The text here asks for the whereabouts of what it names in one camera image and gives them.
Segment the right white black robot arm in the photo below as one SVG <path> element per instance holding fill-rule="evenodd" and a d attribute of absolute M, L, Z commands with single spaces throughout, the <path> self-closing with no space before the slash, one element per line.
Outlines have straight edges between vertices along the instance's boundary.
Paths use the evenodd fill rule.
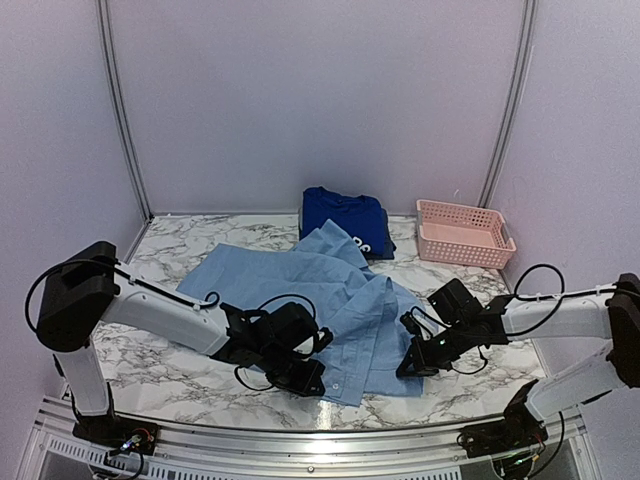
<path fill-rule="evenodd" d="M 415 318 L 402 315 L 411 334 L 396 369 L 399 378 L 429 377 L 450 371 L 455 361 L 479 347 L 540 338 L 601 338 L 606 345 L 584 360 L 522 386 L 500 420 L 461 429 L 458 443 L 468 457 L 480 457 L 542 444 L 548 418 L 609 392 L 639 385 L 639 279 L 632 273 L 590 290 L 557 294 L 498 295 L 483 305 L 458 279 L 431 294 L 438 334 L 428 334 Z"/>

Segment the royal blue printed t-shirt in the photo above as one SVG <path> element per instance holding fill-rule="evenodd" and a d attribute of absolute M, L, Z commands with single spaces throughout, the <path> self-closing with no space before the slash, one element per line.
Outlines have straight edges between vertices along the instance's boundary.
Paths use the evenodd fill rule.
<path fill-rule="evenodd" d="M 299 213 L 299 238 L 305 238 L 327 220 L 349 234 L 366 259 L 394 259 L 396 245 L 391 239 L 387 212 L 378 199 L 345 196 L 321 186 L 307 188 Z"/>

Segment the light blue shirt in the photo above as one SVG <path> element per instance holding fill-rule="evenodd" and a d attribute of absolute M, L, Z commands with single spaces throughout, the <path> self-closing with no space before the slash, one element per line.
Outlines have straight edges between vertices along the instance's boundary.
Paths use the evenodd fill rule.
<path fill-rule="evenodd" d="M 399 378 L 410 344 L 402 314 L 418 299 L 390 277 L 372 272 L 348 234 L 328 221 L 286 252 L 220 244 L 179 284 L 203 299 L 211 292 L 248 309 L 287 300 L 314 305 L 319 326 L 334 338 L 317 359 L 324 364 L 324 400 L 357 406 L 366 394 L 419 397 L 421 378 Z"/>

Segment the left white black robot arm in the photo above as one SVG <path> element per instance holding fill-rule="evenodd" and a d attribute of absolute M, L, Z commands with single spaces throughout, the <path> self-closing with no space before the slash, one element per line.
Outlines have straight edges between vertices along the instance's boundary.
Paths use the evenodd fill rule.
<path fill-rule="evenodd" d="M 310 300 L 283 295 L 284 305 L 242 310 L 217 292 L 198 300 L 146 280 L 98 241 L 40 274 L 24 303 L 26 322 L 50 350 L 72 395 L 76 437 L 116 445 L 134 435 L 152 441 L 153 423 L 115 412 L 93 342 L 99 323 L 150 332 L 238 369 L 261 370 L 270 386 L 303 397 L 324 394 L 324 365 L 314 359 L 333 339 L 316 323 Z"/>

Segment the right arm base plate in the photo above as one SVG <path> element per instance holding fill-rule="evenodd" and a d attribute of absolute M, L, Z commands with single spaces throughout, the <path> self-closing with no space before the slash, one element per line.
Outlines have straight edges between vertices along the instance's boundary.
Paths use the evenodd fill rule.
<path fill-rule="evenodd" d="M 456 442 L 468 458 L 477 458 L 541 445 L 547 439 L 546 429 L 538 424 L 525 429 L 506 420 L 497 420 L 463 427 Z"/>

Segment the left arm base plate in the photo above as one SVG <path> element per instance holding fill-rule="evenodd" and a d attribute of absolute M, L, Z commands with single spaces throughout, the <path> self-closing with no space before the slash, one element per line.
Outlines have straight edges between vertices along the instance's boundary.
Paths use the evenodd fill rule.
<path fill-rule="evenodd" d="M 129 450 L 152 455 L 159 434 L 159 425 L 152 422 L 115 416 L 81 417 L 73 427 L 74 437 L 86 440 L 111 450 L 119 450 L 134 436 L 140 440 Z"/>

